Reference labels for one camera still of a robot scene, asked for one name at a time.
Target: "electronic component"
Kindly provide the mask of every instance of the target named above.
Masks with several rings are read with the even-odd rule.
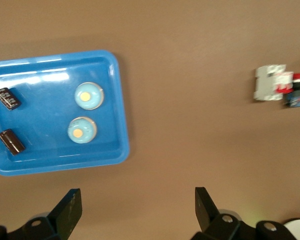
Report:
[[[0,139],[12,155],[17,155],[26,149],[11,129],[0,132]]]
[[[300,73],[293,74],[293,92],[285,96],[286,105],[290,108],[300,107]]]
[[[13,110],[21,105],[16,96],[6,87],[0,89],[0,101],[7,109]]]
[[[292,92],[293,72],[285,71],[286,65],[265,65],[255,72],[254,99],[257,101],[281,100],[283,94]]]

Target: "light blue disc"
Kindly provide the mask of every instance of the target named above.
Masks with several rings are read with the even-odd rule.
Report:
[[[103,89],[94,82],[80,84],[74,93],[75,102],[85,110],[93,110],[104,101]]]
[[[69,138],[77,144],[89,143],[95,138],[96,134],[96,123],[86,116],[73,119],[68,127]]]

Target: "button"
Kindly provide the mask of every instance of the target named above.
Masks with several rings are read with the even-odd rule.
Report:
[[[77,144],[89,143],[95,138],[96,134],[96,123],[86,116],[80,116],[73,119],[68,127],[69,138]]]
[[[104,101],[103,89],[94,82],[85,82],[79,85],[74,93],[75,102],[85,110],[98,108]]]

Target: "electrolytic capacitor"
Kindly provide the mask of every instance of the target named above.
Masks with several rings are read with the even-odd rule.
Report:
[[[0,132],[0,139],[12,155],[17,155],[26,149],[11,129]]]
[[[6,87],[0,89],[0,101],[9,110],[16,109],[21,105],[17,97]]]

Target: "blue tray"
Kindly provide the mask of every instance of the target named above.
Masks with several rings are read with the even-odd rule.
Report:
[[[76,88],[94,82],[104,101],[94,110],[75,102]],[[95,167],[123,162],[129,139],[116,58],[95,50],[0,61],[0,89],[21,101],[9,111],[0,102],[0,132],[12,129],[26,149],[13,156],[0,140],[0,174],[14,176]],[[70,140],[71,120],[89,117],[97,126],[88,143]]]

